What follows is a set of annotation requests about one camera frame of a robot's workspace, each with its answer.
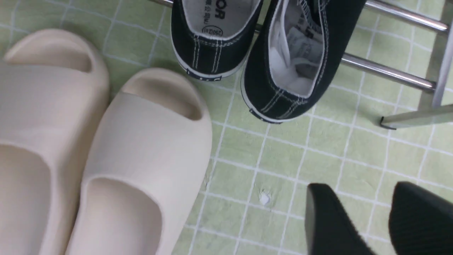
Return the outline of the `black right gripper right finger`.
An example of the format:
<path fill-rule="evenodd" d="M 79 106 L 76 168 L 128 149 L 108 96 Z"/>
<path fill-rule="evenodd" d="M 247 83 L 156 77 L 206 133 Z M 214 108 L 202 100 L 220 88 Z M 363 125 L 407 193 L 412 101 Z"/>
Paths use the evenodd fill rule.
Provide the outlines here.
<path fill-rule="evenodd" d="M 388 227 L 398 255 L 453 253 L 452 203 L 412 182 L 395 185 Z"/>

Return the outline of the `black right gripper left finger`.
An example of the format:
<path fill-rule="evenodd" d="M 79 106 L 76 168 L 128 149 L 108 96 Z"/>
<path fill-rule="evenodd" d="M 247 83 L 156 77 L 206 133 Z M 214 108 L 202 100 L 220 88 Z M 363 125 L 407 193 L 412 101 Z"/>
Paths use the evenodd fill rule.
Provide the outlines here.
<path fill-rule="evenodd" d="M 307 186 L 305 236 L 308 255 L 373 255 L 333 189 Z"/>

